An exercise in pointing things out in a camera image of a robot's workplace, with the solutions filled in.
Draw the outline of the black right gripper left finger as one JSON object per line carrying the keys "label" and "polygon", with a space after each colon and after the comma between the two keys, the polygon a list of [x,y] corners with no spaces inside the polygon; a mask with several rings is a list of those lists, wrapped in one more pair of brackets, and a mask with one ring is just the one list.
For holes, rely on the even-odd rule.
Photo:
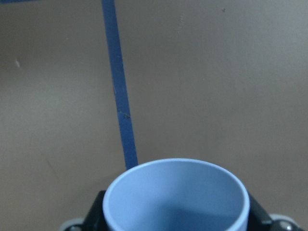
{"label": "black right gripper left finger", "polygon": [[99,191],[82,225],[82,231],[108,231],[103,214],[103,198],[105,191]]}

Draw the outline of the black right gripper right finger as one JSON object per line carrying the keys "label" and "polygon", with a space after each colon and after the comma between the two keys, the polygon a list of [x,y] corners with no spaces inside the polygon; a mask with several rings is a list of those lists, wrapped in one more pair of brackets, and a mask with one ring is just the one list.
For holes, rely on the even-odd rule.
{"label": "black right gripper right finger", "polygon": [[266,210],[257,202],[257,200],[248,193],[250,200],[250,209],[247,223],[247,231],[269,231],[273,223]]}

